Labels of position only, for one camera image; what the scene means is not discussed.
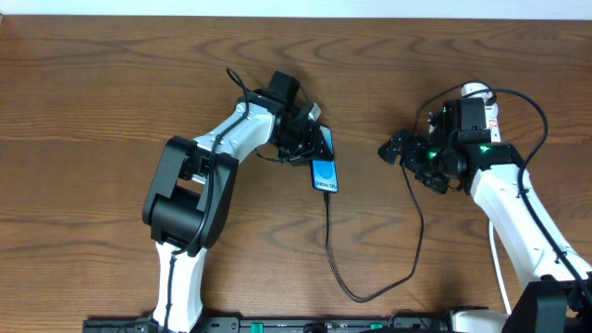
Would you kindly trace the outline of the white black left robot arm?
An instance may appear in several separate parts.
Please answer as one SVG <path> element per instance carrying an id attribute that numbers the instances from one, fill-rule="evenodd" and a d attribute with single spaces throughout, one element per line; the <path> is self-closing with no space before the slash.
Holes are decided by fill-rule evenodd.
<path id="1" fill-rule="evenodd" d="M 321 110 L 299 103 L 300 82 L 277 70 L 270 82 L 240 87 L 231 115 L 192 140 L 172 137 L 165 145 L 142 209 L 160 264 L 158 300 L 138 319 L 88 319 L 85 332 L 200 332 L 205 257 L 227 222 L 240 164 L 260 146 L 277 148 L 276 163 L 295 167 L 329 162 L 334 154 L 321 130 Z"/>

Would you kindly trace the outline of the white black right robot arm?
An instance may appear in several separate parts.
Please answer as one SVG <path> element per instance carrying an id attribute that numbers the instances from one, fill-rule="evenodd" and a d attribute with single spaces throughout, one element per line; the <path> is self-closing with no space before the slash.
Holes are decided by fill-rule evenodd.
<path id="1" fill-rule="evenodd" d="M 467 308 L 451 312 L 454 332 L 588 332 L 591 265 L 563 237 L 538 199 L 527 160 L 500 139 L 489 92 L 444 103 L 424 137 L 401 130 L 378 150 L 440 194 L 459 181 L 498 232 L 523 288 L 507 314 Z"/>

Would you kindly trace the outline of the blue Galaxy smartphone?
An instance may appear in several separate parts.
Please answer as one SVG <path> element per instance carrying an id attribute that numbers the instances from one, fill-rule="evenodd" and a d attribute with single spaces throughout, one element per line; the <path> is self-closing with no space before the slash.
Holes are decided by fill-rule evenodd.
<path id="1" fill-rule="evenodd" d="M 334 154 L 332 141 L 332 132 L 330 128 L 321 126 L 327 149 Z M 335 159 L 331 161 L 315 159 L 311 162 L 312 185 L 315 190 L 337 193 L 339 191 L 339 182 Z"/>

